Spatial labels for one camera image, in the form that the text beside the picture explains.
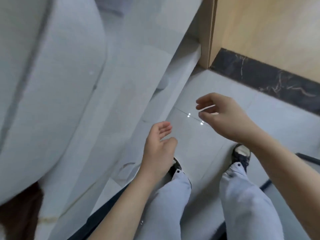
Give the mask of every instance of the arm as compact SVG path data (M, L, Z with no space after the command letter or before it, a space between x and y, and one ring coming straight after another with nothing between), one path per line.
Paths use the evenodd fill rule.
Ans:
M199 117L220 135L255 154L310 238L318 239L320 174L260 129L232 98L210 93L196 102L198 110L214 105Z
M129 240L134 238L143 209L155 184L165 176L174 159L177 140L161 141L171 133L169 122L154 124L146 139L140 169L89 240Z

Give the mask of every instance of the left hand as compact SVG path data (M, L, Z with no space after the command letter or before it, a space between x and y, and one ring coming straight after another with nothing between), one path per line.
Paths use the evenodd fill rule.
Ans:
M163 121L154 124L149 132L144 146L142 163L137 176L156 184L168 172L173 164L174 151L178 144L176 138L161 141L171 133L170 122Z

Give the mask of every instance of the leg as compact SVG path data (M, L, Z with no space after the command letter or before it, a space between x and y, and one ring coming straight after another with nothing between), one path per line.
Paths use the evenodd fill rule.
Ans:
M146 205L136 239L181 240L180 220L190 193L189 179L177 170L172 180L159 189Z
M220 198L228 240L283 240L282 225L271 200L252 182L240 162L222 175Z

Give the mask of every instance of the hand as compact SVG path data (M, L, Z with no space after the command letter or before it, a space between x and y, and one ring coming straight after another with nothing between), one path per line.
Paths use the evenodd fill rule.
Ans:
M209 93L196 100L199 117L223 137L245 144L260 128L247 116L233 98Z
M173 164L177 139L171 137L161 141L163 137L171 133L171 129L172 126L168 121L156 123L151 127L146 139L138 176L154 184L166 175Z

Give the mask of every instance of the marble skirting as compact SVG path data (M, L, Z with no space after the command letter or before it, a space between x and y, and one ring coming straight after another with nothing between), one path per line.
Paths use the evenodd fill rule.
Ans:
M260 92L320 115L320 84L221 48L210 69Z

